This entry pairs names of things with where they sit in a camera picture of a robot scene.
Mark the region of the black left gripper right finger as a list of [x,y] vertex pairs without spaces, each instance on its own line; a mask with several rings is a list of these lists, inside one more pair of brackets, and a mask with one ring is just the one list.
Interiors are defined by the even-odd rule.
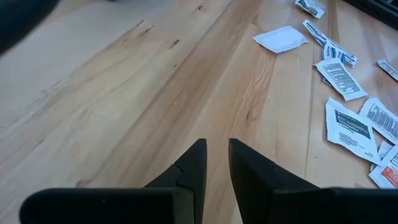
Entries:
[[267,223],[275,190],[318,188],[238,139],[229,140],[229,171],[244,223]]

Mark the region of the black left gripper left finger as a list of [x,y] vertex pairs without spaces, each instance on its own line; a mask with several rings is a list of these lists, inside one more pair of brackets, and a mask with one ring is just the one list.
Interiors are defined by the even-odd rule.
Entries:
[[197,139],[169,168],[145,187],[160,189],[154,223],[201,223],[206,192],[207,144]]

